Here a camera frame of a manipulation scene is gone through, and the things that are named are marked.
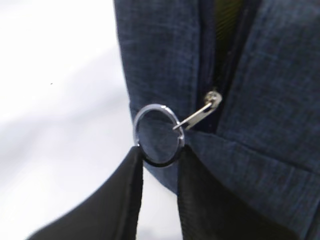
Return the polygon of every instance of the zipper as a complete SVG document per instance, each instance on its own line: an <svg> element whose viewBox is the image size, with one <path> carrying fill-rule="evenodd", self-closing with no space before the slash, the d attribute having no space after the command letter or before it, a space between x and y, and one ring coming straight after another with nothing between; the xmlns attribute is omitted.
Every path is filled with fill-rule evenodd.
<svg viewBox="0 0 320 240"><path fill-rule="evenodd" d="M197 124L196 131L216 133L242 50L261 1L243 0L225 60L222 64L219 62L221 69L216 68L217 59L214 51L216 42L214 0L199 1L201 50L196 98L196 108L199 110L175 126L173 130L181 126L188 130Z"/></svg>

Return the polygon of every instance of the blue denim fabric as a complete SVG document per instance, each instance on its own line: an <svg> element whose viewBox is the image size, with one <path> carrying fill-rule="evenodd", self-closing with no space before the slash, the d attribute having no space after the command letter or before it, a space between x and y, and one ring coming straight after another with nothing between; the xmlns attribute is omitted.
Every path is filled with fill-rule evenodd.
<svg viewBox="0 0 320 240"><path fill-rule="evenodd" d="M197 0L115 0L132 116L169 106L180 120L196 110L200 23ZM216 134L186 141L230 190L301 239L320 239L320 2L263 0ZM147 152L170 134L147 118ZM177 166L147 168L177 191Z"/></svg>

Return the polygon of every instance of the white background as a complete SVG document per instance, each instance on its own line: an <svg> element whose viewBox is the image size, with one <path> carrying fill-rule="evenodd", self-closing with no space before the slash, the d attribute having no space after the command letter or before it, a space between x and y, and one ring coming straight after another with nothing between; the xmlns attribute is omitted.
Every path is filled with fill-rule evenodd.
<svg viewBox="0 0 320 240"><path fill-rule="evenodd" d="M133 144L111 0L0 0L0 239L96 190ZM140 240L180 240L176 197L144 172Z"/></svg>

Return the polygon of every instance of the zipper slider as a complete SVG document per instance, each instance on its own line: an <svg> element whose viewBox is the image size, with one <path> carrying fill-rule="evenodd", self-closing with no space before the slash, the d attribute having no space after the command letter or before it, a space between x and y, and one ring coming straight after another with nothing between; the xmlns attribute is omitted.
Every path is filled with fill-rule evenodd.
<svg viewBox="0 0 320 240"><path fill-rule="evenodd" d="M217 91L209 91L204 97L205 106L201 109L193 113L192 115L188 116L185 120L183 120L178 125L172 128L173 131L180 127L185 127L186 130L189 130L202 119L206 118L210 115L213 111L217 109L220 102L222 101L222 96Z"/></svg>

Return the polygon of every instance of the silver key ring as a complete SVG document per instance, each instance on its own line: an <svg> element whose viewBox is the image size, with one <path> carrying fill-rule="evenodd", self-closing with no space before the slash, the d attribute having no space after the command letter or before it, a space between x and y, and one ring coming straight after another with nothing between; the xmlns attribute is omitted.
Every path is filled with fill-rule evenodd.
<svg viewBox="0 0 320 240"><path fill-rule="evenodd" d="M141 148L143 154L144 154L144 160L150 164L151 166L163 168L170 166L172 163L175 162L177 159L181 149L185 146L185 134L182 126L175 128L175 132L179 134L177 138L177 146L175 148L175 153L171 159L169 159L166 162L163 163L156 163L152 160L150 156L144 151L143 147L140 144L140 138L139 138L139 127L140 127L140 120L150 111L159 111L163 114L165 114L174 124L174 126L177 126L180 124L177 116L174 114L174 112L167 106L161 105L161 104L150 104L145 107L143 107L135 116L133 121L133 140L134 144Z"/></svg>

